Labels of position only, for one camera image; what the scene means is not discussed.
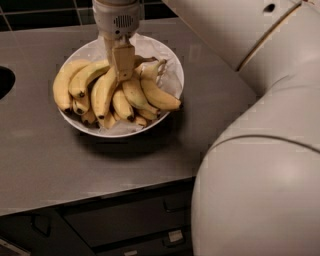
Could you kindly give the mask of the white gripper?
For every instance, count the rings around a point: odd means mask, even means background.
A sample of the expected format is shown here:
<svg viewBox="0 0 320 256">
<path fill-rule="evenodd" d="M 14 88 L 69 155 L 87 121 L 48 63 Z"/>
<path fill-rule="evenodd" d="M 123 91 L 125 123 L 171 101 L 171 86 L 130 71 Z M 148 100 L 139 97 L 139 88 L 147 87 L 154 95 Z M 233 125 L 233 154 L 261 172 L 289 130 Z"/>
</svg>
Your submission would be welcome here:
<svg viewBox="0 0 320 256">
<path fill-rule="evenodd" d="M 135 47 L 128 38 L 139 28 L 139 0 L 92 0 L 92 5 L 108 62 L 115 66 L 118 81 L 126 81 L 134 69 Z"/>
</svg>

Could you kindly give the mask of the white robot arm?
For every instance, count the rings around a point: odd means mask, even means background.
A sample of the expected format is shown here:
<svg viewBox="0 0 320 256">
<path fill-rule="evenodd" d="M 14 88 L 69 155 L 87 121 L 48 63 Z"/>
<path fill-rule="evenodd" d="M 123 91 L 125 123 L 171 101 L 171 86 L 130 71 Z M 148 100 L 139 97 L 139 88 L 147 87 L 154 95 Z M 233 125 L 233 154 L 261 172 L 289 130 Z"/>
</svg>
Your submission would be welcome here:
<svg viewBox="0 0 320 256">
<path fill-rule="evenodd" d="M 194 256 L 320 256 L 318 0 L 163 0 L 259 95 L 198 170 Z"/>
</svg>

